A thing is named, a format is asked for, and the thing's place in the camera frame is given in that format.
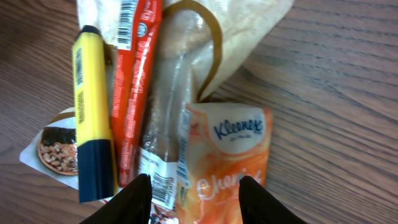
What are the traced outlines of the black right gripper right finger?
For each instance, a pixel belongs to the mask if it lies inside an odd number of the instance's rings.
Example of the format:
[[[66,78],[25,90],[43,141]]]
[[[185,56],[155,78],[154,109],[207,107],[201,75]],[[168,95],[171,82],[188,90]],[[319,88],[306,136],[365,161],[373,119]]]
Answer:
[[[306,224],[248,175],[239,181],[239,205],[244,224]]]

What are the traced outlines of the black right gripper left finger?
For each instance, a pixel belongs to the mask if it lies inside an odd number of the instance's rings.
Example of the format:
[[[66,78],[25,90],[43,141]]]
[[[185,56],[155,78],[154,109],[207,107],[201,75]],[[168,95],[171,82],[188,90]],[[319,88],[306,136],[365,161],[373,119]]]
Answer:
[[[148,224],[151,200],[150,176],[140,174],[81,224]]]

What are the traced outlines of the yellow highlighter marker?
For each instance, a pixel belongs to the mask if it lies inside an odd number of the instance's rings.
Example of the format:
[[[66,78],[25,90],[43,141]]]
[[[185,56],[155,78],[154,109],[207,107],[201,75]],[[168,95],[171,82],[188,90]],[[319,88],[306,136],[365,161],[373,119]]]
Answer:
[[[84,26],[72,47],[79,200],[115,194],[113,137],[109,123],[104,40]]]

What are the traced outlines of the small orange snack packet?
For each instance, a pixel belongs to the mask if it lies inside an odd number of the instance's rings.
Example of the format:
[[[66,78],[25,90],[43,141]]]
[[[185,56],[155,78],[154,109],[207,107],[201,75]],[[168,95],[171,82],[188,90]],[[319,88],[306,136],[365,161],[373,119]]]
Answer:
[[[185,107],[176,211],[180,223],[241,223],[239,181],[266,183],[272,113],[241,103]]]

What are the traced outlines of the silver red crinkled wrapper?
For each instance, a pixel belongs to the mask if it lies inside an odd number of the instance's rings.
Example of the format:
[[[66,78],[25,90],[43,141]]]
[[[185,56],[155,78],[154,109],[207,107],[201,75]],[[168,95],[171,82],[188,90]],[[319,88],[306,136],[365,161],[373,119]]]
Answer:
[[[60,112],[21,152],[28,166],[78,189],[75,109]],[[165,162],[158,155],[139,151],[138,174],[148,174],[152,183],[149,223],[178,223],[174,204],[177,193],[177,162]]]

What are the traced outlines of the beige brown snack pouch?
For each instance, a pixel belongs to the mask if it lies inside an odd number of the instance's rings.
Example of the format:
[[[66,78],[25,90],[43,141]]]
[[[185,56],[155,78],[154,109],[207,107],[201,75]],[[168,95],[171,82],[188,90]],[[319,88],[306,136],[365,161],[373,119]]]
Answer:
[[[105,42],[110,118],[121,1],[77,3],[80,28],[96,27]],[[293,0],[163,1],[134,160],[143,147],[176,161],[177,124],[185,105],[206,100],[292,6]]]

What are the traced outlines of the red snack stick packet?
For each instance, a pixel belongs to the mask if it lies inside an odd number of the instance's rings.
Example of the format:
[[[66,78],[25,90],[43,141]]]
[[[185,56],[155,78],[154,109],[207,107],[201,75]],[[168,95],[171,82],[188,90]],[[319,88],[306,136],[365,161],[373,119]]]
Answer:
[[[162,5],[162,0],[121,1],[111,108],[120,187],[125,187],[134,173]]]

